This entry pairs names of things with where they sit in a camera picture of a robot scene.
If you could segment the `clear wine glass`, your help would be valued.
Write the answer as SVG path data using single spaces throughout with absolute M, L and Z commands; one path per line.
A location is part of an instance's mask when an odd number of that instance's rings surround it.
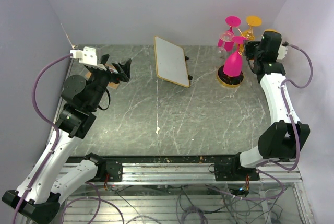
M 225 57 L 233 49 L 233 37 L 234 33 L 229 30 L 220 35 L 217 47 L 219 48 L 218 53 L 220 54 L 221 58 Z

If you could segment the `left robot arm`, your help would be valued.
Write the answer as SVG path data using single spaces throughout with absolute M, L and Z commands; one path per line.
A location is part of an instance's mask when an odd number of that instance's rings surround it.
M 15 189 L 7 190 L 2 202 L 14 209 L 12 222 L 21 214 L 35 223 L 50 223 L 58 214 L 63 202 L 82 184 L 100 181 L 106 176 L 106 160 L 96 154 L 86 155 L 79 165 L 60 179 L 57 178 L 69 156 L 80 144 L 93 125 L 97 110 L 103 110 L 100 101 L 109 95 L 108 84 L 129 82 L 131 59 L 106 65 L 109 55 L 96 64 L 84 63 L 90 77 L 69 76 L 63 85 L 61 97 L 63 110 L 56 122 L 47 119 L 39 110 L 36 87 L 32 91 L 32 103 L 36 113 L 54 129 L 49 142 L 32 171 Z

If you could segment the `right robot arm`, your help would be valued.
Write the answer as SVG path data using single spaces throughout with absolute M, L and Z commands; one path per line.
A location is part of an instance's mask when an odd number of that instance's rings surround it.
M 270 112 L 270 126 L 260 136 L 256 147 L 227 157 L 209 167 L 216 181 L 259 180 L 258 167 L 270 162 L 292 171 L 300 159 L 300 152 L 310 135 L 310 127 L 303 124 L 294 110 L 287 84 L 299 89 L 306 88 L 310 81 L 298 85 L 286 77 L 282 63 L 288 48 L 308 54 L 300 47 L 282 42 L 282 35 L 275 31 L 265 31 L 259 41 L 251 41 L 243 36 L 223 34 L 225 41 L 236 45 L 236 50 L 217 71 L 220 83 L 235 87 L 243 81 L 242 58 L 245 57 L 250 70 L 264 91 Z

